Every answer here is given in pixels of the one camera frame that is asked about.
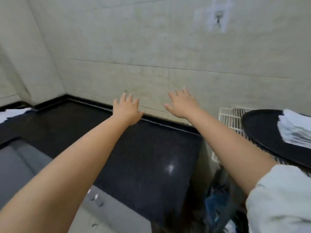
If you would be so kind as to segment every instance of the black granite countertop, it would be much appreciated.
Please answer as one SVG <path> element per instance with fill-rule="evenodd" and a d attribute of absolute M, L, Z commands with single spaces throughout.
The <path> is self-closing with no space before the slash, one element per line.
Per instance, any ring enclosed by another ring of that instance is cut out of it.
<path fill-rule="evenodd" d="M 21 137 L 55 158 L 111 112 L 63 101 L 0 124 L 0 143 Z M 150 221 L 178 217 L 198 159 L 198 134 L 141 120 L 117 142 L 95 185 Z"/>

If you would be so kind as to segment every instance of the round black tray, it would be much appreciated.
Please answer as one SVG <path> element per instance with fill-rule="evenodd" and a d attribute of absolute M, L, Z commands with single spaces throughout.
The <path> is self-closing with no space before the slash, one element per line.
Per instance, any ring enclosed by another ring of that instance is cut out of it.
<path fill-rule="evenodd" d="M 311 168 L 311 149 L 285 143 L 277 128 L 282 110 L 252 110 L 242 117 L 244 132 L 275 156 Z"/>

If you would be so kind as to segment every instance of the shirt sleeve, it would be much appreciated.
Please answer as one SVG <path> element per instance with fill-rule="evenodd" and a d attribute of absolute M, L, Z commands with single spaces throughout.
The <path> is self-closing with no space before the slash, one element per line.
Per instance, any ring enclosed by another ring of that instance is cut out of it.
<path fill-rule="evenodd" d="M 311 232 L 311 178 L 299 168 L 275 165 L 246 200 L 253 233 Z"/>

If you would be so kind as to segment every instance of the wire rack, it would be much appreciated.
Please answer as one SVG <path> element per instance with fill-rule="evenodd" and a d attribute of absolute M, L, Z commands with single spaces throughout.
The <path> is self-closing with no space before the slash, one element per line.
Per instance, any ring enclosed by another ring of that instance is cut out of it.
<path fill-rule="evenodd" d="M 288 162 L 286 162 L 283 159 L 280 159 L 278 157 L 275 157 L 273 154 L 271 154 L 269 151 L 267 151 L 264 147 L 260 146 L 259 144 L 255 143 L 250 137 L 246 135 L 246 133 L 242 129 L 242 121 L 241 118 L 244 114 L 247 112 L 254 110 L 250 108 L 243 108 L 243 107 L 236 107 L 236 108 L 221 108 L 219 111 L 218 120 L 222 122 L 223 124 L 227 125 L 229 128 L 235 130 L 238 134 L 240 134 L 245 139 L 252 142 L 254 145 L 258 146 L 263 151 L 269 153 L 275 161 L 277 161 L 280 164 L 289 165 Z M 217 164 L 220 164 L 216 154 L 212 153 L 212 161 L 214 161 Z M 311 177 L 311 173 L 305 172 L 308 177 Z"/>

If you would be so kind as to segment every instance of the black countertop edge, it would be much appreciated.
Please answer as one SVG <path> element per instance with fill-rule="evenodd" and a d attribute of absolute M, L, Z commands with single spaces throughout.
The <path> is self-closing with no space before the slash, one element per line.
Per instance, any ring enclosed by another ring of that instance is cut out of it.
<path fill-rule="evenodd" d="M 97 108 L 107 110 L 110 112 L 112 112 L 112 108 L 113 108 L 112 105 L 107 105 L 107 104 L 104 104 L 101 102 L 92 101 L 89 99 L 84 99 L 84 98 L 65 94 L 65 95 L 56 97 L 54 99 L 51 99 L 49 101 L 45 101 L 45 102 L 37 104 L 37 105 L 30 105 L 27 102 L 18 101 L 18 102 L 0 107 L 0 111 L 4 111 L 6 109 L 17 109 L 17 108 L 26 108 L 26 107 L 31 107 L 36 111 L 41 111 L 41 110 L 47 109 L 48 107 L 51 107 L 53 105 L 57 105 L 63 101 L 67 101 L 67 100 L 74 101 L 76 103 L 80 103 L 80 104 L 84 104 L 84 105 L 88 105 L 88 106 L 92 106 L 92 107 L 97 107 Z M 166 126 L 166 127 L 170 127 L 173 129 L 181 130 L 184 132 L 192 133 L 195 135 L 200 135 L 200 133 L 192 126 L 188 126 L 188 125 L 181 124 L 178 122 L 173 122 L 170 120 L 165 120 L 165 119 L 162 119 L 159 117 L 154 117 L 152 115 L 144 115 L 142 117 L 142 120 L 145 120 L 145 121 L 148 121 L 151 123 L 155 123 L 155 124 L 158 124 L 161 126 Z"/>

